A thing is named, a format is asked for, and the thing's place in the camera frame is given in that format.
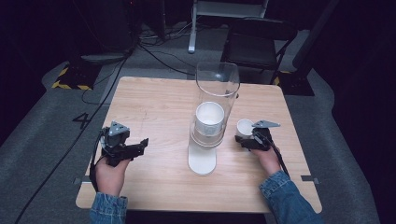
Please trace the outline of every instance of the black chair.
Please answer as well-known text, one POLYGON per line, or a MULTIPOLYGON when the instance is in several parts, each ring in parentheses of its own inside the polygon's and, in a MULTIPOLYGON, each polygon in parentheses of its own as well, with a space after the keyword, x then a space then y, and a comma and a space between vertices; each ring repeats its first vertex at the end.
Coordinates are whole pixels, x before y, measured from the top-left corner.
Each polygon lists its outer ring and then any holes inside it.
POLYGON ((221 61, 238 66, 274 71, 274 82, 286 47, 297 36, 298 30, 287 21, 264 18, 236 20, 230 28, 221 61))

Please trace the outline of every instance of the white cup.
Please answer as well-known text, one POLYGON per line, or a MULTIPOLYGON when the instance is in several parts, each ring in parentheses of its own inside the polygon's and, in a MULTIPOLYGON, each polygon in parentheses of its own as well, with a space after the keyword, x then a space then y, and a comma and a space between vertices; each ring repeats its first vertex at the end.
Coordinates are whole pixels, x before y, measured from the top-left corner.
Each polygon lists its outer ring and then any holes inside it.
POLYGON ((215 102, 204 102, 196 110, 195 128, 204 136, 213 136, 221 132, 224 122, 224 110, 215 102))
POLYGON ((236 135, 242 137, 243 139, 249 139, 252 136, 253 121, 250 119, 240 119, 236 123, 236 135))

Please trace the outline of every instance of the white round base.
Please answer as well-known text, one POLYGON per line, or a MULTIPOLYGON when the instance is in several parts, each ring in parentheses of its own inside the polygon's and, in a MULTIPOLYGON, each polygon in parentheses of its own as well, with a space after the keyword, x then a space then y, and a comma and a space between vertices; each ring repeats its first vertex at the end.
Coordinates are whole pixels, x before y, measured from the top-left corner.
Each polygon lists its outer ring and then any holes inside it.
POLYGON ((200 148, 189 144, 189 166, 198 175, 210 175, 216 167, 216 148, 200 148))

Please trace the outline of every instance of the denim jacket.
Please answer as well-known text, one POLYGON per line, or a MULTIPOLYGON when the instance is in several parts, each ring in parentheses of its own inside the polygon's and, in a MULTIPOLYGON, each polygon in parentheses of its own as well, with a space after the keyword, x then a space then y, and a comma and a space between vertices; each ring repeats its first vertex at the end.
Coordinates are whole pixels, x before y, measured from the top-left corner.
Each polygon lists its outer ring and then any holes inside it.
MULTIPOLYGON (((323 223, 311 204, 283 172, 271 175, 259 186, 277 223, 323 223)), ((128 199, 97 192, 90 212, 91 223, 124 223, 128 199)))

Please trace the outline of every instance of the gray carpet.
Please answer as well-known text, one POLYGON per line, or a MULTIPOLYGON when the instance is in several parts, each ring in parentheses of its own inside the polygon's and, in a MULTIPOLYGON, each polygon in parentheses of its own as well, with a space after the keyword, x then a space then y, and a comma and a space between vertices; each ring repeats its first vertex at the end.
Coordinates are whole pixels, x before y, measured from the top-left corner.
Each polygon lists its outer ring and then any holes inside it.
MULTIPOLYGON (((224 28, 199 32, 194 54, 187 51, 187 35, 147 49, 169 66, 193 74, 193 66, 198 62, 219 61, 226 33, 224 28)), ((299 33, 288 49, 282 70, 295 70, 291 61, 307 35, 307 31, 299 33)), ((93 91, 52 89, 50 86, 65 64, 59 64, 43 76, 47 92, 0 148, 0 223, 15 222, 35 190, 77 139, 80 123, 73 119, 84 113, 89 117, 95 113, 120 67, 119 63, 105 65, 96 80, 103 81, 95 85, 93 91)), ((257 73, 241 68, 241 79, 266 84, 269 75, 257 77, 257 73)), ((142 49, 136 49, 127 60, 120 70, 122 76, 192 78, 165 67, 142 49)), ((332 90, 315 71, 311 71, 308 80, 315 96, 287 95, 285 98, 311 173, 318 179, 321 215, 326 223, 379 223, 370 186, 332 118, 332 90)), ((20 223, 89 222, 89 211, 76 206, 79 185, 75 182, 85 174, 112 92, 27 207, 20 223)), ((268 223, 275 223, 272 215, 266 218, 268 223)))

